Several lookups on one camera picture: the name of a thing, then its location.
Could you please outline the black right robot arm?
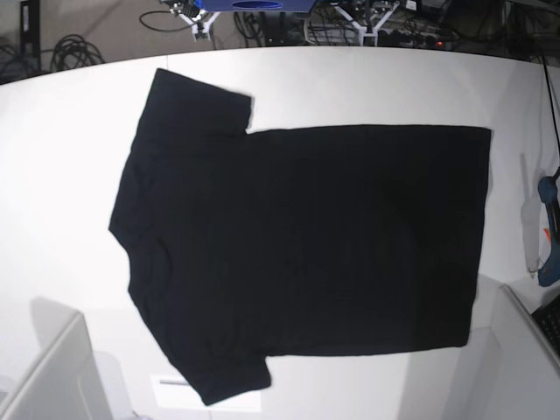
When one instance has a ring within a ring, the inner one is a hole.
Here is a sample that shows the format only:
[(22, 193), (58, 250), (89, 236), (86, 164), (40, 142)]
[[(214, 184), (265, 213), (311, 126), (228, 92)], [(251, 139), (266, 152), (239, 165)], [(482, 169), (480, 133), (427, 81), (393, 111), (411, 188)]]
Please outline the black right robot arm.
[(163, 0), (172, 15), (181, 18), (192, 31), (195, 41), (214, 41), (214, 22), (220, 16), (219, 12), (208, 11), (203, 8), (201, 1), (195, 0)]

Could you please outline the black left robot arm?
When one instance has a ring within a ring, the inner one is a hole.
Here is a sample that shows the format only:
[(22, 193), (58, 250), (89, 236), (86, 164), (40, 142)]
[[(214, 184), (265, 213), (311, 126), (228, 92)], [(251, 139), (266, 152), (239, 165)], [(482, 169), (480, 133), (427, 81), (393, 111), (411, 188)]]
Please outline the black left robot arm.
[(324, 34), (330, 45), (378, 46), (392, 34), (400, 1), (338, 1), (325, 10)]

